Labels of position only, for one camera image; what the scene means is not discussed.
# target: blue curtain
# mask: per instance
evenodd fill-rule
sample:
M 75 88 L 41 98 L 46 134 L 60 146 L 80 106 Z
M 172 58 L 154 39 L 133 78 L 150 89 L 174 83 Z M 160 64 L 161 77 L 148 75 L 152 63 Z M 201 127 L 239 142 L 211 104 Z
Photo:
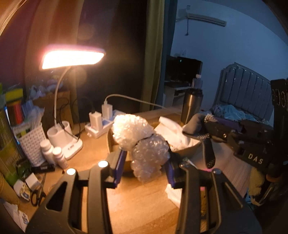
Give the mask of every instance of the blue curtain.
M 156 97 L 156 104 L 158 105 L 162 105 L 163 101 L 166 58 L 170 55 L 173 42 L 177 2 L 178 0 L 165 0 L 161 73 Z

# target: yellow sponge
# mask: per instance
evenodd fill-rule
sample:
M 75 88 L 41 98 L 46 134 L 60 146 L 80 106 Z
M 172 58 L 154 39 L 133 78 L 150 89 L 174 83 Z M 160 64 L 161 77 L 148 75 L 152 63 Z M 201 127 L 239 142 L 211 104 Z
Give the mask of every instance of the yellow sponge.
M 6 102 L 11 102 L 23 98 L 23 89 L 17 88 L 5 93 Z

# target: green package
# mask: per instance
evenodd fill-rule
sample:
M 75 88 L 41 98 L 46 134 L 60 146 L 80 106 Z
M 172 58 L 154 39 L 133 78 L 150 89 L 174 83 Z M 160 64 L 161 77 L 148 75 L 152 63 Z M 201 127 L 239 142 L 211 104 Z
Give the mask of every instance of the green package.
M 0 172 L 13 186 L 19 179 L 16 161 L 22 158 L 4 109 L 0 109 Z

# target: wall outlet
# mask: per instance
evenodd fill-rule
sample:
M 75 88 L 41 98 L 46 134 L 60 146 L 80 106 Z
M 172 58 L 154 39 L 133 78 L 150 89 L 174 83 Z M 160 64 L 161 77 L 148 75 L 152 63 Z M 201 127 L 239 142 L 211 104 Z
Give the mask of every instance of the wall outlet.
M 181 56 L 181 57 L 185 57 L 185 56 L 186 56 L 186 53 L 187 53 L 187 50 L 181 50 L 181 51 L 180 51 L 180 56 Z

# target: lamp head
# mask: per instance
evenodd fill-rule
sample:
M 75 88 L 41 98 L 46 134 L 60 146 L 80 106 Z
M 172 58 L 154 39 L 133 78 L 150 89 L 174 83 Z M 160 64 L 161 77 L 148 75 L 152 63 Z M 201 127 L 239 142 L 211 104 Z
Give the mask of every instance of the lamp head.
M 51 44 L 44 50 L 39 69 L 96 64 L 104 55 L 105 51 L 96 47 Z

